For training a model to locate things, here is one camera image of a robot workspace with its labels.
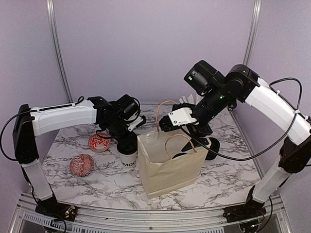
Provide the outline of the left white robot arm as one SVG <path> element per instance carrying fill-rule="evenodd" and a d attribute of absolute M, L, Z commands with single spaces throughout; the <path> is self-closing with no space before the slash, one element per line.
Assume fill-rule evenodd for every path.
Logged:
<path fill-rule="evenodd" d="M 80 97 L 76 102 L 47 106 L 30 107 L 21 105 L 18 113 L 10 117 L 2 127 L 0 135 L 13 122 L 12 131 L 14 156 L 7 155 L 1 146 L 2 155 L 19 163 L 27 182 L 36 192 L 43 209 L 51 216 L 61 212 L 61 204 L 56 201 L 53 190 L 44 174 L 37 140 L 46 134 L 57 134 L 61 129 L 97 125 L 96 133 L 108 132 L 109 139 L 117 141 L 119 152 L 133 154 L 138 150 L 135 128 L 145 124 L 141 105 L 137 98 L 123 95 L 118 100 L 107 101 L 104 97 Z"/>

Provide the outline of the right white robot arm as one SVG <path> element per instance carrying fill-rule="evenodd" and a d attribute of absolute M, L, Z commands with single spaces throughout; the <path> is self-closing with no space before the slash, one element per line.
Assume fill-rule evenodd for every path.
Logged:
<path fill-rule="evenodd" d="M 225 107 L 244 103 L 265 116 L 282 132 L 283 141 L 276 161 L 251 189 L 241 206 L 244 217 L 252 217 L 260 204 L 291 175 L 301 172 L 311 159 L 311 121 L 293 107 L 260 76 L 245 65 L 234 65 L 223 75 L 204 60 L 197 62 L 185 75 L 187 82 L 202 100 L 188 116 L 190 122 L 209 123 Z"/>

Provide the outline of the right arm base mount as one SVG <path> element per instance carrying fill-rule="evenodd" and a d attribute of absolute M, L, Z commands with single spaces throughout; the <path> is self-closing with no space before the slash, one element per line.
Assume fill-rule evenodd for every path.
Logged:
<path fill-rule="evenodd" d="M 253 200 L 254 189 L 255 186 L 250 189 L 244 204 L 224 208 L 223 217 L 226 218 L 228 223 L 263 216 L 267 213 L 264 203 Z"/>

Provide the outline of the brown paper takeout bag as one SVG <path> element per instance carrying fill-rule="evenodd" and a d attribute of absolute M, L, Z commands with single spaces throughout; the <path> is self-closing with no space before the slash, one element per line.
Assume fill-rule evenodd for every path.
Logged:
<path fill-rule="evenodd" d="M 200 173 L 207 156 L 203 147 L 194 147 L 172 159 L 190 142 L 182 130 L 163 132 L 159 129 L 156 112 L 156 130 L 138 136 L 138 169 L 147 198 L 152 199 L 191 185 Z"/>

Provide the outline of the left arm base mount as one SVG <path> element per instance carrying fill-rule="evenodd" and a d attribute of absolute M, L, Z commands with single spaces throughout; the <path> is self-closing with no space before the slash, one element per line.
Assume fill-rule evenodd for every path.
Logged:
<path fill-rule="evenodd" d="M 52 194 L 52 197 L 46 200 L 37 201 L 37 206 L 35 212 L 54 217 L 57 220 L 67 220 L 74 221 L 77 215 L 77 206 L 73 204 L 65 204 L 57 201 L 55 194 Z"/>

